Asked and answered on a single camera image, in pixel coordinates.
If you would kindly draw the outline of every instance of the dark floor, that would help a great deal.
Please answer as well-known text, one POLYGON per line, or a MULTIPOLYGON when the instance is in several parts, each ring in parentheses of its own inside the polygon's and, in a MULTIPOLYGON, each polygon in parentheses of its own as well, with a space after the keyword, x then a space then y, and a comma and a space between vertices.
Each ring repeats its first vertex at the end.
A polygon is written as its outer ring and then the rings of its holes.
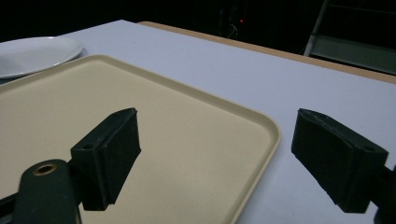
MULTIPOLYGON (((341 7, 329 8, 320 29, 323 34, 396 49, 396 1, 331 2, 341 7)), ((115 20, 155 21, 301 54, 322 3, 323 0, 9 1, 8 6, 0 7, 0 42, 62 35, 115 20)))
POLYGON ((0 42, 62 35, 108 21, 155 21, 290 52, 300 52, 321 1, 12 1, 0 8, 0 42))

